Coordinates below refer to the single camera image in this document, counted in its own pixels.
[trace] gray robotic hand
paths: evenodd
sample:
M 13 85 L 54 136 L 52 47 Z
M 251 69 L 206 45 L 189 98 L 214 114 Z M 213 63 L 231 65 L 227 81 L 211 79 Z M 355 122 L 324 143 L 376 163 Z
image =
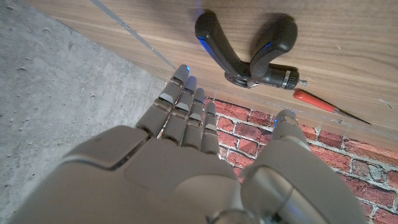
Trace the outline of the gray robotic hand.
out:
M 135 128 L 69 152 L 11 223 L 365 223 L 357 199 L 308 148 L 292 111 L 240 184 L 220 160 L 215 106 L 180 66 Z

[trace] red brick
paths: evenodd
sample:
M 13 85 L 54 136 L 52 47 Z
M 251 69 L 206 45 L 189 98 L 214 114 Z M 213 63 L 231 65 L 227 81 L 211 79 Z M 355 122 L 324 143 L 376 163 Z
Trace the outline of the red brick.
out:
M 393 166 L 398 166 L 398 152 L 393 152 L 355 140 L 345 142 L 345 146 L 346 150 L 350 153 L 385 162 Z
M 217 127 L 224 129 L 225 131 L 232 131 L 234 129 L 234 123 L 230 119 L 220 118 L 220 120 L 218 120 Z
M 317 138 L 317 132 L 315 131 L 315 128 L 311 128 L 304 124 L 300 124 L 300 127 L 301 127 L 301 130 L 303 130 L 304 136 L 307 139 L 315 140 Z
M 271 123 L 270 115 L 259 111 L 252 111 L 249 118 L 249 122 L 252 122 L 254 124 L 269 126 Z
M 343 137 L 338 134 L 321 131 L 319 133 L 318 141 L 331 147 L 340 148 L 341 143 L 343 142 Z
M 241 139 L 239 142 L 238 149 L 247 154 L 255 156 L 256 152 L 257 152 L 257 143 L 246 140 L 246 139 Z
M 379 208 L 373 217 L 374 224 L 393 224 L 398 223 L 398 215 L 392 214 L 391 212 Z
M 212 98 L 210 98 L 210 97 L 208 97 L 208 96 L 205 96 L 205 99 L 203 99 L 203 107 L 206 108 L 206 105 L 207 105 L 208 103 L 212 102 L 212 101 L 213 101 Z
M 239 177 L 241 175 L 242 169 L 238 168 L 238 167 L 234 167 L 233 170 L 234 170 L 236 176 L 238 177 L 239 182 L 242 184 L 244 178 Z
M 237 152 L 229 152 L 228 161 L 230 161 L 230 163 L 232 163 L 240 168 L 246 167 L 247 165 L 250 165 L 253 163 L 252 159 L 250 159 L 242 154 L 239 154 Z
M 387 173 L 388 176 L 388 185 L 391 187 L 398 189 L 398 172 L 390 170 Z
M 235 127 L 235 134 L 239 134 L 265 144 L 267 144 L 271 140 L 270 131 L 266 131 L 246 124 L 237 124 Z
M 396 193 L 392 190 L 382 189 L 376 185 L 352 177 L 341 175 L 341 178 L 348 184 L 355 196 L 365 200 L 392 207 Z
M 227 153 L 228 153 L 228 150 L 226 148 L 220 146 L 220 156 L 222 159 L 226 159 Z
M 326 162 L 329 166 L 349 172 L 349 164 L 351 158 L 319 146 L 310 145 L 311 151 L 316 154 L 320 159 Z
M 363 203 L 363 202 L 360 202 L 360 203 L 361 203 L 361 206 L 363 208 L 363 212 L 364 212 L 366 218 L 369 220 L 370 219 L 369 216 L 373 210 L 373 206 L 370 204 Z
M 370 178 L 371 173 L 369 171 L 369 165 L 362 161 L 353 161 L 353 174 L 360 177 Z
M 230 103 L 224 103 L 218 100 L 216 100 L 214 104 L 216 105 L 217 113 L 221 113 L 232 118 L 238 118 L 242 121 L 248 120 L 250 110 L 247 108 L 232 105 Z
M 225 144 L 227 146 L 236 147 L 236 143 L 238 142 L 237 137 L 221 131 L 217 131 L 217 134 L 218 134 L 218 142 Z

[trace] concrete wall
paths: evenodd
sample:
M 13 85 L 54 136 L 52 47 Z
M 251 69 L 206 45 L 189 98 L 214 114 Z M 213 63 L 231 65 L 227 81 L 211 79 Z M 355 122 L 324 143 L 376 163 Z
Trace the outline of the concrete wall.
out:
M 0 1 L 0 223 L 73 146 L 134 126 L 164 82 L 20 1 Z

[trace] wood grain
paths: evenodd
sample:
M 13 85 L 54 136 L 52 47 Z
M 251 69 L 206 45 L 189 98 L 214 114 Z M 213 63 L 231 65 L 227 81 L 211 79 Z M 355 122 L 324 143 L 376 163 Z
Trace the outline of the wood grain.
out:
M 171 76 L 166 63 L 90 1 L 29 2 L 154 75 L 164 80 Z M 189 65 L 208 95 L 266 113 L 290 108 L 305 124 L 398 151 L 396 0 L 102 2 L 176 67 Z M 278 13 L 292 16 L 298 25 L 295 47 L 273 62 L 297 67 L 301 79 L 308 81 L 302 88 L 373 125 L 306 105 L 295 100 L 292 91 L 268 86 L 247 90 L 228 83 L 195 37 L 195 21 L 204 9 L 216 12 L 230 44 L 245 61 L 250 61 L 266 22 Z

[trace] black power tool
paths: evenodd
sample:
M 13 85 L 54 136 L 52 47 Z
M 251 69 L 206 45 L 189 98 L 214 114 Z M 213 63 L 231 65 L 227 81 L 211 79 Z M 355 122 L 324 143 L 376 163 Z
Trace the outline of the black power tool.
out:
M 292 90 L 299 82 L 297 68 L 270 62 L 293 48 L 297 25 L 292 18 L 285 17 L 278 20 L 270 32 L 267 40 L 262 40 L 265 44 L 261 45 L 248 63 L 242 62 L 235 54 L 214 12 L 206 11 L 195 24 L 196 37 L 224 69 L 228 81 L 245 88 L 266 84 Z

